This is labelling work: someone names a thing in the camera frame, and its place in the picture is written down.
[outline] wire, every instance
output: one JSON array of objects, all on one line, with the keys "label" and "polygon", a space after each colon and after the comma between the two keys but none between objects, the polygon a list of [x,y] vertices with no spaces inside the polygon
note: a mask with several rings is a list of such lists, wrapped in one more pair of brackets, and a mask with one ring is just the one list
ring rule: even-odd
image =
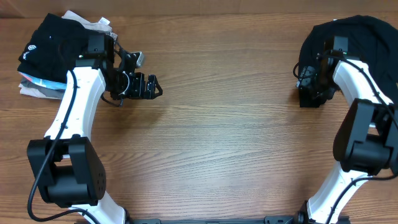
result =
[{"label": "wire", "polygon": [[114,51],[118,54],[118,56],[119,56],[120,59],[121,59],[119,68],[117,68],[116,70],[117,70],[117,71],[123,71],[123,69],[124,69],[124,64],[125,64],[125,60],[126,60],[126,59],[125,59],[126,51],[122,48],[122,46],[120,46],[120,44],[119,44],[119,42],[118,42],[117,40],[115,40],[115,43],[119,46],[119,51],[117,51],[116,49],[114,49]]},{"label": "wire", "polygon": [[287,224],[288,222],[290,222],[290,221],[292,221],[293,220],[293,218],[291,218],[290,220],[287,220],[286,222],[285,222],[285,224]]},{"label": "wire", "polygon": [[112,102],[110,102],[109,100],[105,99],[104,93],[101,94],[101,99],[102,99],[103,101],[109,103],[110,105],[115,106],[115,107],[122,107],[122,106],[123,106],[123,98],[120,99],[120,103],[119,103],[118,105],[117,105],[116,103],[112,103]]},{"label": "wire", "polygon": [[126,72],[123,72],[123,74],[125,74],[125,76],[126,76],[126,78],[127,78],[127,87],[126,87],[126,89],[122,92],[122,93],[119,93],[119,95],[126,95],[126,91],[129,89],[129,87],[130,87],[130,78],[129,78],[129,75],[128,74],[126,74]]},{"label": "wire", "polygon": [[[63,59],[63,56],[62,56],[62,54],[61,54],[61,48],[62,48],[62,45],[63,45],[63,43],[64,43],[65,41],[66,41],[66,40],[63,40],[63,41],[61,42],[61,44],[58,46],[58,54],[59,54],[59,56],[60,56],[60,58],[61,58],[61,61],[67,66],[67,64],[65,63],[65,60]],[[50,150],[48,151],[48,153],[47,153],[47,155],[46,155],[46,157],[45,157],[45,159],[44,159],[44,161],[43,161],[43,164],[42,164],[42,166],[40,167],[39,172],[38,172],[37,175],[36,175],[36,179],[35,179],[35,181],[34,181],[34,183],[33,183],[32,189],[30,190],[29,198],[28,198],[28,201],[27,201],[27,213],[29,214],[29,216],[30,216],[31,219],[33,219],[33,220],[35,220],[35,221],[37,221],[37,222],[47,222],[47,221],[54,220],[54,219],[56,219],[56,218],[62,217],[62,216],[64,216],[64,215],[68,215],[68,214],[76,213],[76,212],[81,212],[81,214],[82,214],[83,216],[87,215],[95,224],[100,224],[99,221],[98,221],[92,214],[88,213],[87,210],[84,210],[84,209],[82,209],[82,208],[68,210],[68,211],[61,212],[61,213],[56,214],[56,215],[52,215],[52,216],[47,217],[47,218],[39,218],[39,217],[37,217],[37,216],[35,216],[35,215],[33,214],[32,203],[33,203],[33,198],[34,198],[34,195],[35,195],[36,188],[37,188],[37,186],[38,186],[38,184],[39,184],[39,180],[40,180],[40,178],[41,178],[41,176],[42,176],[42,174],[43,174],[43,172],[44,172],[45,165],[49,162],[50,158],[52,158],[52,156],[53,156],[53,154],[54,154],[55,146],[57,145],[57,142],[58,142],[59,139],[61,138],[61,135],[62,135],[62,133],[63,133],[63,130],[66,128],[67,121],[68,121],[70,112],[72,111],[73,103],[75,102],[75,98],[76,98],[76,93],[77,93],[77,88],[78,88],[78,86],[77,86],[77,80],[76,80],[76,75],[75,75],[75,72],[73,72],[72,69],[68,69],[68,70],[70,71],[70,73],[71,73],[71,75],[72,75],[72,78],[73,78],[73,93],[72,93],[72,98],[71,98],[71,100],[70,100],[70,103],[69,103],[67,112],[65,113],[65,117],[63,118],[63,121],[62,121],[62,123],[61,123],[60,130],[59,130],[57,136],[55,137],[54,141],[52,142],[52,145],[51,145],[51,147],[50,147]]]},{"label": "wire", "polygon": [[[388,105],[386,104],[386,102],[380,97],[379,92],[376,90],[376,87],[374,87],[372,80],[368,77],[368,75],[363,71],[362,68],[358,67],[356,64],[354,64],[353,62],[350,62],[349,60],[342,58],[342,57],[337,57],[337,56],[333,56],[333,55],[319,55],[319,57],[325,57],[325,58],[332,58],[332,59],[336,59],[336,60],[340,60],[342,62],[345,62],[349,65],[351,65],[352,67],[356,68],[359,72],[362,73],[362,75],[365,77],[366,81],[368,81],[374,96],[377,98],[377,100],[380,101],[381,105],[383,105],[383,107],[387,110],[387,112],[389,113],[392,122],[395,124],[396,128],[398,129],[398,122],[394,117],[394,114],[392,113],[392,111],[390,110],[390,108],[388,107]],[[396,178],[398,176],[398,173],[393,174],[389,177],[363,177],[363,178],[358,178],[356,180],[353,180],[351,183],[348,184],[348,186],[342,191],[342,193],[339,195],[339,197],[337,198],[337,200],[335,201],[335,204],[332,206],[328,220],[326,221],[326,224],[329,224],[331,221],[331,218],[333,216],[333,214],[335,213],[335,210],[337,208],[338,203],[340,202],[340,200],[344,197],[344,195],[347,193],[347,191],[354,185],[356,185],[357,182],[359,181],[364,181],[364,180],[378,180],[378,181],[385,181],[385,180],[392,180],[394,178]]]},{"label": "wire", "polygon": [[305,79],[305,78],[312,78],[312,77],[315,77],[315,75],[317,75],[317,73],[315,72],[313,75],[307,75],[307,76],[304,76],[304,77],[300,77],[300,76],[298,76],[298,75],[296,74],[296,69],[297,69],[298,66],[299,66],[299,62],[297,62],[297,64],[294,65],[294,68],[293,68],[293,75],[294,75],[294,77],[296,77],[296,78],[299,79],[299,80],[303,80],[303,79]]}]

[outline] white logo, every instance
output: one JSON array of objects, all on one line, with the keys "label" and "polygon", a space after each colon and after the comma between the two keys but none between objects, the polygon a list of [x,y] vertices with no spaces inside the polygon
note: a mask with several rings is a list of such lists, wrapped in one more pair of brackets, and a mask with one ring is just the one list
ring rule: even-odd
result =
[{"label": "white logo", "polygon": [[29,54],[29,52],[25,52],[24,55],[22,56],[22,58],[23,58],[24,60],[26,60],[26,55],[27,55],[27,54]]},{"label": "white logo", "polygon": [[34,50],[34,49],[36,49],[36,46],[35,46],[35,45],[30,45],[30,46],[28,47],[28,49],[29,49],[29,50]]}]

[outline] wood grain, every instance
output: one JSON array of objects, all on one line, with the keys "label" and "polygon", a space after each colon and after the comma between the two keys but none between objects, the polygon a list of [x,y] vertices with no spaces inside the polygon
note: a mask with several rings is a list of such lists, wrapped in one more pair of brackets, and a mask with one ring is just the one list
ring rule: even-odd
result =
[{"label": "wood grain", "polygon": [[[140,71],[164,89],[123,108],[98,104],[92,143],[113,199],[134,218],[294,214],[332,168],[348,106],[336,94],[319,109],[299,108],[292,68],[314,25],[352,15],[110,17],[122,46],[147,55]],[[397,13],[372,15],[398,27]],[[0,223],[35,223],[26,212],[26,146],[43,137],[60,104],[17,87],[17,58],[41,21],[0,20]],[[344,213],[353,223],[398,223],[397,184],[365,184]],[[38,194],[34,210],[61,211]]]},{"label": "wood grain", "polygon": [[[7,6],[1,10],[1,2]],[[72,10],[83,17],[172,16],[247,13],[397,12],[393,0],[2,0],[0,17],[44,18],[47,13],[64,15]]]}]

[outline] black metal base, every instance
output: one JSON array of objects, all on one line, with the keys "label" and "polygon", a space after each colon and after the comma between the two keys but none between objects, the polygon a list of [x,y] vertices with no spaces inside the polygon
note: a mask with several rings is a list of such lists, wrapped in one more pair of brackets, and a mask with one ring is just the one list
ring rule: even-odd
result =
[{"label": "black metal base", "polygon": [[[262,219],[237,218],[237,219],[210,219],[210,220],[175,220],[161,221],[159,219],[132,220],[130,224],[296,224],[292,215],[267,216]],[[336,224],[351,224],[348,217],[339,218]]]}]

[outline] black fabric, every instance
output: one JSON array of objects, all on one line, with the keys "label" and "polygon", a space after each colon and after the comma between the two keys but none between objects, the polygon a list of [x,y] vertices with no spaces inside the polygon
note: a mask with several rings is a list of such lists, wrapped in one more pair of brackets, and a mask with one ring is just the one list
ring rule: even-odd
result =
[{"label": "black fabric", "polygon": [[360,55],[381,91],[398,103],[398,30],[371,16],[354,16],[315,26],[302,45],[298,74],[304,66],[319,69],[317,53],[334,35],[348,37],[348,52]]},{"label": "black fabric", "polygon": [[[36,78],[66,83],[67,68],[58,55],[58,46],[63,42],[63,58],[68,65],[73,65],[75,59],[87,49],[88,37],[93,34],[98,32],[85,29],[77,21],[47,14],[18,58],[21,62],[18,71]],[[29,50],[30,45],[36,48]]]}]

